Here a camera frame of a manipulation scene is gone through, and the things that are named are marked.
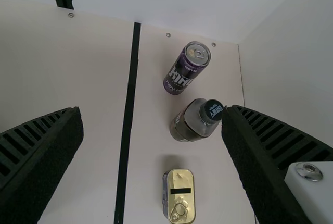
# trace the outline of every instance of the screw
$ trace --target screw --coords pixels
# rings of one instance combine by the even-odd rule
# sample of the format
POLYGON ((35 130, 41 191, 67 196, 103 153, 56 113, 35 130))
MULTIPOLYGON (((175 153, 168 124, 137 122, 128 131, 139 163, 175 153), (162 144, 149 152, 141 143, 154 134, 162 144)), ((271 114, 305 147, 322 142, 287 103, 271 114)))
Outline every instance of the screw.
POLYGON ((298 163, 295 169, 301 177, 310 181, 321 181, 324 177, 319 168, 311 163, 298 163))

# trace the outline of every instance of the purple can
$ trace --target purple can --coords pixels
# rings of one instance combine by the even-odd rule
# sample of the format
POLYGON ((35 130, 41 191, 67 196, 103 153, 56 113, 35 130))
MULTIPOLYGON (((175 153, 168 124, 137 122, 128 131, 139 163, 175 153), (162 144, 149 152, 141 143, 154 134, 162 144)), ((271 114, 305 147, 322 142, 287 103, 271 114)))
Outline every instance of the purple can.
POLYGON ((163 85, 172 95, 179 95, 209 64, 211 54, 207 46, 199 42, 188 43, 166 74, 163 85))

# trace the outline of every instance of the tin can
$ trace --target tin can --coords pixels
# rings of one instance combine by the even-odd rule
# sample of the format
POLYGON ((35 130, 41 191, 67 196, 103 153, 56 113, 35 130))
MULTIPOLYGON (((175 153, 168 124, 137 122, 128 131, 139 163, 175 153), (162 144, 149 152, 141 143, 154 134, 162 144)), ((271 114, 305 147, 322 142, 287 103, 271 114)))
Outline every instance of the tin can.
POLYGON ((190 224, 196 218, 194 178, 188 169, 163 175, 163 213, 171 224, 190 224))
POLYGON ((172 95, 179 95, 209 64, 211 54, 207 46, 199 42, 188 43, 166 74, 163 85, 172 95))

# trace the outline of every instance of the gold tin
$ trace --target gold tin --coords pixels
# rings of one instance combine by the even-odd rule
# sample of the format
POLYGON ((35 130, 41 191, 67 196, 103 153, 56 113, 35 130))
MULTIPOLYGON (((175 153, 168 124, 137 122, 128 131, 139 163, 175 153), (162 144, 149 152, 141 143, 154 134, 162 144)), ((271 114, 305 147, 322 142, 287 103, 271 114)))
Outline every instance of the gold tin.
POLYGON ((196 218, 194 177, 188 169, 163 175, 163 213, 171 224, 190 224, 196 218))

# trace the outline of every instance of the black bottle cap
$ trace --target black bottle cap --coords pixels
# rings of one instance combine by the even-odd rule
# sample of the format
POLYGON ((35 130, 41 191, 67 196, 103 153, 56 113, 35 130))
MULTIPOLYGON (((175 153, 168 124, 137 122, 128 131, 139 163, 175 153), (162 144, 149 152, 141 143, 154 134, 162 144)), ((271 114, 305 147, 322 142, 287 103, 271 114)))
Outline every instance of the black bottle cap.
POLYGON ((207 124, 215 124, 222 119, 223 105, 217 100, 208 100, 200 106, 200 117, 207 124))

